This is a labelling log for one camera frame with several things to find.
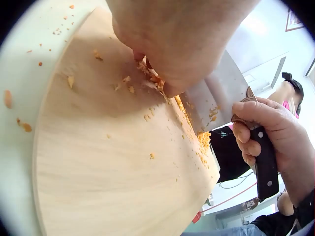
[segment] wooden cutting board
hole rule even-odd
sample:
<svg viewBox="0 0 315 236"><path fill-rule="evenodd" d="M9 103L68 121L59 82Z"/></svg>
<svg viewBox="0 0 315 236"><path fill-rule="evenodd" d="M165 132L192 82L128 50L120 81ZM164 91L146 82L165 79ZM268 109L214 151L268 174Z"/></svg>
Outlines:
<svg viewBox="0 0 315 236"><path fill-rule="evenodd" d="M44 234L180 235L207 199L219 178L211 153L208 169L175 100L166 103L143 79L111 15L95 9L56 66L36 127L34 195Z"/></svg>

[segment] white countertop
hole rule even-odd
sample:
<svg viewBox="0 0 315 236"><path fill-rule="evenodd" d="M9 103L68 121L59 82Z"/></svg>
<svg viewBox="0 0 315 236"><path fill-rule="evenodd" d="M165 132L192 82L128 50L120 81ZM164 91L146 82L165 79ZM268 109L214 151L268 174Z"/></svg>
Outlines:
<svg viewBox="0 0 315 236"><path fill-rule="evenodd" d="M31 177L39 107L55 64L66 46L65 40L97 6L108 9L105 0L37 1L21 17L1 47L0 91L11 91L13 108L7 109L3 102L0 103L0 211L2 220L14 230L14 235L41 235ZM60 35L57 35L57 28L61 30ZM29 123L33 131L24 132L16 123L17 117Z"/></svg>

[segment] electrical cable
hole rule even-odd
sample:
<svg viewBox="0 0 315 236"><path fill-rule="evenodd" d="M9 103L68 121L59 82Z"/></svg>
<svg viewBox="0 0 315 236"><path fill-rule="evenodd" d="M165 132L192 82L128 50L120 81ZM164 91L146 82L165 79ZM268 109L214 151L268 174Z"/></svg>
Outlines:
<svg viewBox="0 0 315 236"><path fill-rule="evenodd" d="M230 187L230 188L235 188L235 187L237 187L237 186L239 186L241 183L243 183L245 180L246 180L246 178L248 177L248 176L250 176L252 173L254 173L254 172L250 172L248 175L246 175L246 176L242 176L242 177L238 177L238 178L236 178L236 179L242 179L242 178L244 178L239 184L237 184L237 185L235 185L235 186L233 186L233 187ZM222 187L222 183L224 183L224 182L226 182L226 181L223 181L223 182L221 182L220 184L219 184L219 187L221 187L221 188L224 188L224 189L230 189L230 188L225 188L225 187Z"/></svg>

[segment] hand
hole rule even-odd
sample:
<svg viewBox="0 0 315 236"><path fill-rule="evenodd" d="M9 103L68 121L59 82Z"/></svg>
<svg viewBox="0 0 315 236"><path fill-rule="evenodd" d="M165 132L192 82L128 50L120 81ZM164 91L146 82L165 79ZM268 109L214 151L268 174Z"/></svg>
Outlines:
<svg viewBox="0 0 315 236"><path fill-rule="evenodd" d="M107 0L117 38L144 55L173 97L204 79L259 0Z"/></svg>
<svg viewBox="0 0 315 236"><path fill-rule="evenodd" d="M271 100L257 99L258 102L235 103L233 113L265 128L275 148L278 171L296 206L314 189L315 150L306 130L287 109ZM233 133L244 161L253 166L261 152L260 144L250 139L249 129L241 123L234 123Z"/></svg>

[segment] black knife handle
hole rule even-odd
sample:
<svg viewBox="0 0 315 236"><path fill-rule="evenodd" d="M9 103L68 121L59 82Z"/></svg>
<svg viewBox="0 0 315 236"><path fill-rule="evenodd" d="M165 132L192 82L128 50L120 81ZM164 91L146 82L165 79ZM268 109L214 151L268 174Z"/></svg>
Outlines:
<svg viewBox="0 0 315 236"><path fill-rule="evenodd" d="M256 157L255 169L258 199L262 202L279 192L275 150L263 126L251 130L250 138L261 146L261 153Z"/></svg>

